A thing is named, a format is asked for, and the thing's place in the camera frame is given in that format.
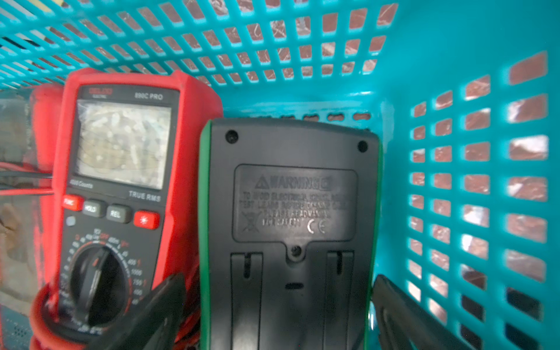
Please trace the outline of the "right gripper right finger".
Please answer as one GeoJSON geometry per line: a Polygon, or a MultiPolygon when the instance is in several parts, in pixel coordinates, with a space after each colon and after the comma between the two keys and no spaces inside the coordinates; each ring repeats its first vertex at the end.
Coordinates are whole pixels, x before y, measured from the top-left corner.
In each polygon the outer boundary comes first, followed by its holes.
{"type": "Polygon", "coordinates": [[[385,275],[376,277],[371,300],[382,349],[469,348],[385,275]]]}

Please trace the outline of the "red multimeter with display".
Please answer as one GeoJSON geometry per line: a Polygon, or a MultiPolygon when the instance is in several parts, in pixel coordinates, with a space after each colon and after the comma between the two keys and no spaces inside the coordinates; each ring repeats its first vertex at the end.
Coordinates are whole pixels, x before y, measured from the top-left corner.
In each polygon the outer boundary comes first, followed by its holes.
{"type": "Polygon", "coordinates": [[[223,116],[207,84],[81,69],[67,77],[52,174],[48,283],[30,313],[32,349],[84,349],[182,280],[177,348],[200,337],[201,133],[223,116]]]}

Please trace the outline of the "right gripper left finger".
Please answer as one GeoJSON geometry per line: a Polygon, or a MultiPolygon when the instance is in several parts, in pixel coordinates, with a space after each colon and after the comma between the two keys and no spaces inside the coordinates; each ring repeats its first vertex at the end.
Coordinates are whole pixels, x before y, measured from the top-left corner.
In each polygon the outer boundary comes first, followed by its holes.
{"type": "Polygon", "coordinates": [[[172,349],[182,322],[185,300],[184,275],[172,275],[85,348],[172,349]]]}

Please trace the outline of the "large red multimeter taped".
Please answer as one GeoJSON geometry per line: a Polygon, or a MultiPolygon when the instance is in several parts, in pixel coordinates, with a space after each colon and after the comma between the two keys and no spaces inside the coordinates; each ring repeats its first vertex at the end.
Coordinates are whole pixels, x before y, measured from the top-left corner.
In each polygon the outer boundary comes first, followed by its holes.
{"type": "Polygon", "coordinates": [[[61,99],[58,84],[1,92],[1,348],[28,349],[29,315],[48,282],[52,170],[61,99]]]}

